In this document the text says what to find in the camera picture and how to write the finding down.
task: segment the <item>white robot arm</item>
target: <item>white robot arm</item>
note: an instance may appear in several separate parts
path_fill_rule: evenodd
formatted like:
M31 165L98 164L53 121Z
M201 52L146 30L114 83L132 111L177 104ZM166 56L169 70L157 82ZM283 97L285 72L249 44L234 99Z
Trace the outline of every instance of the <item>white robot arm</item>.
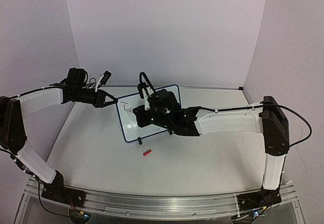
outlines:
M236 108L199 106L182 109L172 92L166 89L155 91L144 72L141 76L148 85L141 80L138 85L144 99L144 105L133 109L139 127L154 124L186 137L222 131L262 133L266 153L262 188L258 192L239 195L239 205L241 210L250 210L281 202L279 186L290 147L289 123L273 97L266 96L262 102Z
M104 85L111 73L106 71L98 85ZM64 186L62 174L50 167L27 140L23 120L50 106L67 102L82 102L103 108L117 102L107 92L87 84L88 74L83 69L71 68L66 79L49 87L33 90L14 97L0 97L0 145L11 153L11 158L27 174L42 182L47 189L42 196L75 206L82 206L85 193Z

